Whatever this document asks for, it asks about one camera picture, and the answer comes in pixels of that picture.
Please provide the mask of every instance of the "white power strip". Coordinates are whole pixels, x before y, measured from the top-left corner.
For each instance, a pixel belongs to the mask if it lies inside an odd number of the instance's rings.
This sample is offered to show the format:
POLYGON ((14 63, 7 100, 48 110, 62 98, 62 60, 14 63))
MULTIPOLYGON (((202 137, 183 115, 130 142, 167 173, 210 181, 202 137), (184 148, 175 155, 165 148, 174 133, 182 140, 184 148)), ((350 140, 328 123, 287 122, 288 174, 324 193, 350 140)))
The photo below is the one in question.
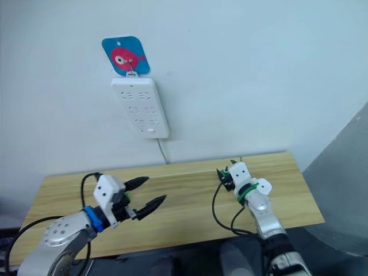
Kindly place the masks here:
POLYGON ((168 138, 165 114, 152 79, 114 78, 111 87, 131 123, 144 138, 168 138))

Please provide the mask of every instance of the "green band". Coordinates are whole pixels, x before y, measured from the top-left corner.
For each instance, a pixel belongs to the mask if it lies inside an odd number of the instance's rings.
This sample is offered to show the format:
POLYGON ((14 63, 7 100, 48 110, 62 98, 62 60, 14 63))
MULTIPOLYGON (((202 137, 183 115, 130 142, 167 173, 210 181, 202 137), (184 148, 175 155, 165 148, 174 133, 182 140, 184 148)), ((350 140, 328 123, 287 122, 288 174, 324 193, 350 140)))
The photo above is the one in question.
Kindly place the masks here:
POLYGON ((242 199, 251 191, 254 189, 257 189, 257 186, 259 185, 259 183, 257 182, 256 184, 250 186, 247 190, 243 191, 243 193, 237 198, 237 201, 240 203, 242 201, 242 199))

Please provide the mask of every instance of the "white wall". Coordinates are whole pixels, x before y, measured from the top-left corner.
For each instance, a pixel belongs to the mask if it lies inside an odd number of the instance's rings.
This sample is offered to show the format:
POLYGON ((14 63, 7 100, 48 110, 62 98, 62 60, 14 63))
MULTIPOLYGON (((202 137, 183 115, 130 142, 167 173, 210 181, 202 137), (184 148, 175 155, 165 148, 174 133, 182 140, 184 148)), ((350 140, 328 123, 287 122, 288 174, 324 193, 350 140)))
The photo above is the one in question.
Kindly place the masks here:
POLYGON ((162 164, 101 40, 143 43, 172 162, 289 150, 303 170, 368 100, 364 1, 1 1, 0 228, 46 175, 162 164))

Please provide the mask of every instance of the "wooden tabletop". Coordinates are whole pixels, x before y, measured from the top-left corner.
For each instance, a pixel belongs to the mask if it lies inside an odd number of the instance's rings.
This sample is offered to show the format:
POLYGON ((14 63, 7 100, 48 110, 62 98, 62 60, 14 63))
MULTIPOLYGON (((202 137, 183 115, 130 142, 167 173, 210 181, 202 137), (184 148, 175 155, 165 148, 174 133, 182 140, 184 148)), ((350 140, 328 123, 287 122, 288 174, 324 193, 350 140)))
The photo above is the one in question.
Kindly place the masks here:
MULTIPOLYGON (((108 228, 92 241, 91 257, 116 255, 205 240, 231 237, 233 233, 216 224, 211 213, 213 193, 219 184, 216 168, 231 165, 230 159, 169 164, 164 166, 104 171, 122 181, 149 176, 143 186, 131 192, 131 208, 140 209, 151 199, 167 194, 161 206, 144 220, 124 221, 116 229, 108 228)), ((290 153, 242 157, 252 176, 266 178, 275 214, 285 228, 323 223, 323 217, 290 153)), ((47 216, 67 215, 81 210, 80 182, 85 174, 46 177, 24 221, 23 227, 47 216)), ((95 180, 85 186, 86 204, 96 206, 95 180)), ((222 188, 216 200, 216 212, 226 225, 240 209, 233 193, 222 188)), ((12 265, 20 264, 40 241, 45 222, 26 231, 15 244, 12 265)), ((247 209, 235 223, 236 228, 255 231, 254 219, 247 209)), ((84 258, 86 249, 78 258, 84 258)))

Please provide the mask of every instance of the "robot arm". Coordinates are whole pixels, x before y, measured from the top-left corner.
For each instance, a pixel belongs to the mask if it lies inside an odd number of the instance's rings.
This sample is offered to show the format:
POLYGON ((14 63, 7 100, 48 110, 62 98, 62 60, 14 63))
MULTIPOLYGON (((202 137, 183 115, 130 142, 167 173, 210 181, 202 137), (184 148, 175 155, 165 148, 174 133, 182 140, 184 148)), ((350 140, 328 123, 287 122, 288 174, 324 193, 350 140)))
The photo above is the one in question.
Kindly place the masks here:
POLYGON ((270 260, 270 275, 312 276, 272 210, 268 198, 271 184, 263 178, 252 178, 245 163, 232 163, 230 168, 217 170, 217 175, 228 191, 234 191, 237 201, 249 207, 258 234, 264 241, 262 250, 270 260))
POLYGON ((141 220, 152 213, 164 201, 158 197, 137 211, 129 207, 130 199, 125 193, 142 185, 148 177, 139 177, 122 183, 111 175, 99 175, 94 197, 96 208, 84 207, 80 212, 61 217, 44 231, 37 246, 23 261, 19 276, 67 276, 78 252, 98 232, 109 226, 117 227, 128 218, 141 220))

